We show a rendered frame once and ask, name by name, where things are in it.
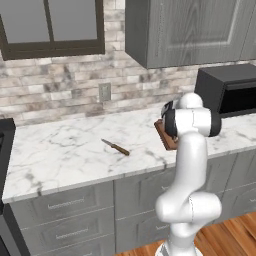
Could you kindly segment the brown wooden cutting board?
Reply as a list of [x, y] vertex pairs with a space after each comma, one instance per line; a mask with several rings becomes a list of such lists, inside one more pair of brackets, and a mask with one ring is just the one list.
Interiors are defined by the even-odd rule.
[[161, 119], [158, 119], [155, 123], [154, 126], [160, 136], [160, 139], [167, 151], [171, 150], [176, 150], [178, 147], [178, 138], [177, 137], [170, 137], [165, 131], [164, 131], [164, 126], [163, 122]]

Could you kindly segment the grey drawer front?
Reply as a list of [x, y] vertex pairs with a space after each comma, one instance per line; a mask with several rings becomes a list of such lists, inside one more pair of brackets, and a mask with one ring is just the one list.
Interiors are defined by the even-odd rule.
[[129, 251], [166, 239], [169, 234], [169, 227], [156, 230], [156, 226], [163, 225], [167, 225], [167, 223], [159, 221], [154, 210], [117, 219], [116, 252]]
[[113, 205], [113, 183], [104, 182], [11, 203], [21, 229]]
[[[57, 240], [62, 235], [89, 228], [87, 233]], [[22, 230], [22, 235], [32, 255], [60, 249], [78, 242], [87, 241], [114, 232], [114, 208], [108, 207], [89, 213], [42, 224]]]
[[114, 256], [115, 236], [104, 235], [37, 256]]
[[114, 183], [115, 215], [117, 219], [131, 217], [155, 208], [156, 199], [170, 186], [175, 168], [126, 177]]

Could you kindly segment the black microwave oven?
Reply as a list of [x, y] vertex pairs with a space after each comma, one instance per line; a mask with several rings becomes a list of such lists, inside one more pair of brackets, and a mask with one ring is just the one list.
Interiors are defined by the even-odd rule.
[[205, 108], [222, 118], [256, 113], [256, 66], [200, 68], [194, 92], [202, 98]]

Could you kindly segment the grey base cupboard run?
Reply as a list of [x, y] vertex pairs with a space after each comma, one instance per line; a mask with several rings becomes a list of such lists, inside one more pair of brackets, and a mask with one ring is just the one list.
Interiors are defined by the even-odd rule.
[[212, 224], [256, 212], [256, 149], [209, 159], [204, 190], [222, 203]]

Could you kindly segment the dark-framed window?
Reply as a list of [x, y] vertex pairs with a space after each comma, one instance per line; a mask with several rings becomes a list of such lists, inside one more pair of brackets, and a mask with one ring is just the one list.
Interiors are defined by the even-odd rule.
[[103, 0], [0, 0], [5, 60], [103, 54]]

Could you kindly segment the black stove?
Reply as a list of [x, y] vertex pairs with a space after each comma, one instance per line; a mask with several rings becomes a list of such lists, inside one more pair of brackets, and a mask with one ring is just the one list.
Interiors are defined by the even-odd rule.
[[13, 211], [2, 199], [15, 130], [12, 118], [0, 119], [0, 256], [30, 256]]

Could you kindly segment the wooden-handled kitchen knife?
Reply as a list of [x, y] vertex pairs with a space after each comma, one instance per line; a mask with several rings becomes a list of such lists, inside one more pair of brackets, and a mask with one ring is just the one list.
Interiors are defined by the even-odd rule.
[[111, 148], [114, 148], [116, 149], [117, 151], [119, 151], [120, 153], [126, 155], [126, 156], [129, 156], [130, 155], [130, 152], [114, 143], [111, 143], [110, 141], [107, 141], [105, 139], [101, 139], [105, 144], [109, 145]]

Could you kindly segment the grey wall socket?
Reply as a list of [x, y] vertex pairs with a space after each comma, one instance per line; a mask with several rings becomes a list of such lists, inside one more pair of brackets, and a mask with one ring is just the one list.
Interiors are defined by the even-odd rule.
[[99, 85], [99, 100], [101, 102], [111, 100], [111, 84], [103, 83]]

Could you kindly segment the grey wall cupboard door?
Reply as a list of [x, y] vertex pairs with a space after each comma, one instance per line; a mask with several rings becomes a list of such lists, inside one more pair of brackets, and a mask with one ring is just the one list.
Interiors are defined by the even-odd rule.
[[246, 34], [246, 39], [243, 45], [241, 60], [256, 59], [256, 5], [252, 14], [250, 25]]
[[256, 0], [152, 0], [149, 68], [236, 61]]

